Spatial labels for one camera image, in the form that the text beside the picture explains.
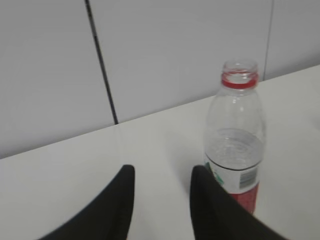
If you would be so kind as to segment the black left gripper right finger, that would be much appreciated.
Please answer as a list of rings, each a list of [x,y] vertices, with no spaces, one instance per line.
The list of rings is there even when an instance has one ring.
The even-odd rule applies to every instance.
[[[202,165],[193,167],[190,216],[197,240],[318,240],[320,180],[267,168],[256,215],[245,210]]]

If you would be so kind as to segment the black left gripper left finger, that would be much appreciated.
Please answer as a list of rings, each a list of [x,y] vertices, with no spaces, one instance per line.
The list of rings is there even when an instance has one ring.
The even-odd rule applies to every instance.
[[[84,209],[43,240],[126,240],[135,199],[135,168],[126,164]]]

